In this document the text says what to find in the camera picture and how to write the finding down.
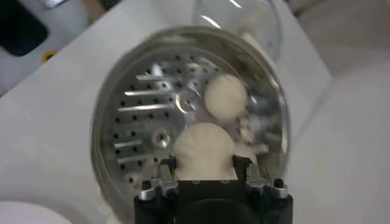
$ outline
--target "metal clamp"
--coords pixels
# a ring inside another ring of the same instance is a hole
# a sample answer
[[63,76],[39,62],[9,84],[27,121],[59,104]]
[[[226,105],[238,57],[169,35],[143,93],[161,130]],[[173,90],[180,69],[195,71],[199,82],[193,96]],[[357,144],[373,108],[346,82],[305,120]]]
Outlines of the metal clamp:
[[138,198],[142,201],[147,201],[155,198],[156,187],[160,186],[162,195],[167,197],[169,193],[178,193],[178,182],[172,177],[168,165],[160,165],[158,169],[159,178],[153,180],[146,180],[142,182],[142,190],[138,193]]
[[178,182],[172,177],[171,171],[168,165],[160,165],[160,179],[161,188],[163,195],[166,197],[169,192],[177,194]]
[[253,163],[249,164],[246,169],[246,185],[252,190],[258,191],[260,195],[263,195],[266,183],[266,179],[260,177],[257,165]]
[[288,188],[285,182],[280,179],[274,179],[274,185],[271,187],[271,195],[277,199],[284,199],[288,196]]

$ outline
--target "white surface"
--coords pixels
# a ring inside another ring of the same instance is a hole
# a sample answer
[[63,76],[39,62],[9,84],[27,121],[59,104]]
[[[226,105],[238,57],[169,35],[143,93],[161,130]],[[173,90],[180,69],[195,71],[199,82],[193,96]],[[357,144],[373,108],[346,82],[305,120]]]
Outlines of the white surface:
[[32,52],[15,57],[0,47],[0,96],[37,70],[43,53],[60,50],[88,27],[88,13],[81,0],[67,1],[46,10],[39,0],[19,0],[48,29],[49,35]]
[[48,208],[20,201],[0,201],[0,223],[71,224]]
[[296,223],[389,223],[390,8],[326,1],[302,23],[335,78],[291,157]]
[[287,174],[295,223],[390,220],[390,64],[335,78]]
[[[114,63],[159,27],[154,1],[123,1],[24,82],[0,98],[0,200],[47,206],[73,223],[115,222],[94,180],[91,115]],[[293,139],[331,77],[281,1],[284,44],[278,77]]]

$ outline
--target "black object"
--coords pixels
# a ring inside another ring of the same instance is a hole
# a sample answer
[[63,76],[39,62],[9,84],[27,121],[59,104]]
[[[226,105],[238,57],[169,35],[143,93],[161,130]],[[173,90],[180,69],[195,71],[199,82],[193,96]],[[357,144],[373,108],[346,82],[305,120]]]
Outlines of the black object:
[[274,179],[274,187],[282,188],[284,185],[285,185],[285,182],[282,179],[280,179],[280,178]]
[[[172,165],[174,158],[163,160]],[[250,159],[233,157],[238,180],[178,181],[179,193],[163,197],[157,191],[152,200],[134,198],[136,224],[292,224],[293,198],[273,198],[270,187],[264,194],[246,185]]]
[[121,0],[101,0],[106,10],[110,10]]
[[0,25],[0,45],[15,56],[28,54],[48,37],[47,28],[17,0],[1,1]]

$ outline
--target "perforated metal plate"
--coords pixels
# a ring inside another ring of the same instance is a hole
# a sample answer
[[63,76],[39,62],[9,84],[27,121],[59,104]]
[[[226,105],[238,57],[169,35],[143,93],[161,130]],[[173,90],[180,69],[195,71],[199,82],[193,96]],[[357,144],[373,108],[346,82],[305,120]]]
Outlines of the perforated metal plate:
[[[203,105],[207,84],[221,74],[247,88],[246,112],[222,123]],[[91,157],[107,201],[124,222],[133,220],[141,181],[188,125],[212,122],[257,156],[263,177],[279,177],[288,155],[288,116],[266,60],[241,38],[217,29],[183,27],[146,40],[125,55],[104,83],[91,131]]]

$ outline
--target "yellow object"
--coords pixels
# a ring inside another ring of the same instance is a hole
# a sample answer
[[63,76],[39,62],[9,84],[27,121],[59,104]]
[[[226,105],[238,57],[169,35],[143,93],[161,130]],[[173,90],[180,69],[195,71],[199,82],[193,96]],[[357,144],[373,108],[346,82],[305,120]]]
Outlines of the yellow object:
[[57,50],[50,50],[43,53],[41,57],[41,65],[43,65],[45,62],[47,62],[51,57],[53,57],[58,51]]

